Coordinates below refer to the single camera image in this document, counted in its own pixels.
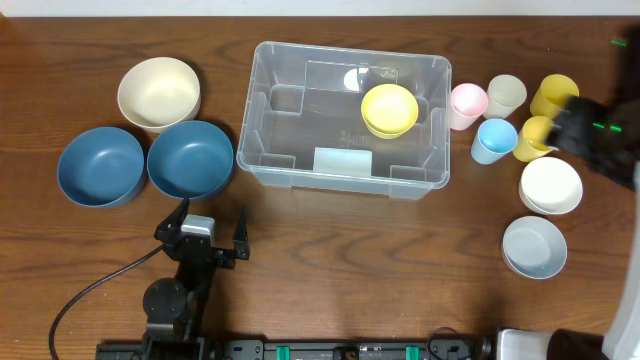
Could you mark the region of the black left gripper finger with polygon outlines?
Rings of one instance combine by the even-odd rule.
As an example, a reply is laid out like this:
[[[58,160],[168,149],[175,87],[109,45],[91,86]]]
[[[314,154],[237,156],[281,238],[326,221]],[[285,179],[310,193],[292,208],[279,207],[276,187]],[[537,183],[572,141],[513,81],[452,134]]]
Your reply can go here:
[[[180,204],[167,216],[154,232],[154,238],[162,243],[176,243],[179,240],[181,226],[188,214],[190,201],[184,198]]]
[[[240,260],[248,260],[250,258],[246,217],[247,211],[245,208],[242,208],[232,238],[234,246],[234,256]]]

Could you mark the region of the white small bowl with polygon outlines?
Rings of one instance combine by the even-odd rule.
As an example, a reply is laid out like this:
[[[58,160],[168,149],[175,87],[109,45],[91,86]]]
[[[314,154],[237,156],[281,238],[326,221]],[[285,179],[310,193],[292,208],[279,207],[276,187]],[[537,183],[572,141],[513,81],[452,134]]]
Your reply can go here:
[[[522,202],[531,211],[542,215],[563,215],[580,204],[583,184],[578,172],[567,162],[541,157],[524,168],[518,191]]]

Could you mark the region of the light blue cup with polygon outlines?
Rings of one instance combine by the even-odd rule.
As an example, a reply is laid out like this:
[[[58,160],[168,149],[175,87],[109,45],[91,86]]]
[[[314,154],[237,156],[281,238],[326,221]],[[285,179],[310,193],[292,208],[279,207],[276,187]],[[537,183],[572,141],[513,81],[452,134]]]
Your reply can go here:
[[[479,164],[489,165],[509,152],[518,143],[518,132],[505,119],[492,118],[481,123],[471,147],[471,156]]]

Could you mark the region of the grey-blue small bowl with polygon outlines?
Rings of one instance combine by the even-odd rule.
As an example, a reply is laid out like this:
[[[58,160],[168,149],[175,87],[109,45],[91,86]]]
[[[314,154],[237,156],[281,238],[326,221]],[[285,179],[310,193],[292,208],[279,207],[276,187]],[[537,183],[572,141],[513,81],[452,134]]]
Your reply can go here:
[[[564,268],[568,247],[562,232],[549,220],[524,216],[505,230],[501,253],[515,273],[534,280],[556,276]]]

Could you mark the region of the yellow small bowl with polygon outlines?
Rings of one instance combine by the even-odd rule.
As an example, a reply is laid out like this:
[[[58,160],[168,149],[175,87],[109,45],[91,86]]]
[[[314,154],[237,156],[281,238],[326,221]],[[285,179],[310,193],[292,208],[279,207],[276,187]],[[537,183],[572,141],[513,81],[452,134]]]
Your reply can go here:
[[[394,139],[415,125],[419,105],[406,88],[397,84],[382,84],[364,95],[361,114],[371,133],[382,139]]]

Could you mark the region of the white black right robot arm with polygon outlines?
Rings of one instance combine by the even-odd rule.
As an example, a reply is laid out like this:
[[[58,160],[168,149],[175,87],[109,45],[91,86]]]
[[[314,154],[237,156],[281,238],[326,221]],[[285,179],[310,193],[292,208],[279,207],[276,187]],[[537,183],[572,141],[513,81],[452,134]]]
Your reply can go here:
[[[584,159],[590,170],[639,192],[639,27],[626,31],[620,53],[613,102],[602,105],[572,96],[556,117],[547,143]],[[555,331],[548,359],[639,358],[639,231],[632,251],[620,305],[603,336]]]

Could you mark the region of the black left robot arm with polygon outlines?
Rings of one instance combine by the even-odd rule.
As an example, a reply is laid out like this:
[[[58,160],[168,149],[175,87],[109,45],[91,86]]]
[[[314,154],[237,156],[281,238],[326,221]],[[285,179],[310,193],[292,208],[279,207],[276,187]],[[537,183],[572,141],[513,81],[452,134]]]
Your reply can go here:
[[[214,245],[215,221],[190,215],[184,199],[157,227],[154,237],[178,263],[176,275],[152,283],[144,293],[147,315],[143,360],[205,360],[220,357],[219,343],[200,333],[213,277],[250,257],[246,211],[240,211],[231,249]]]

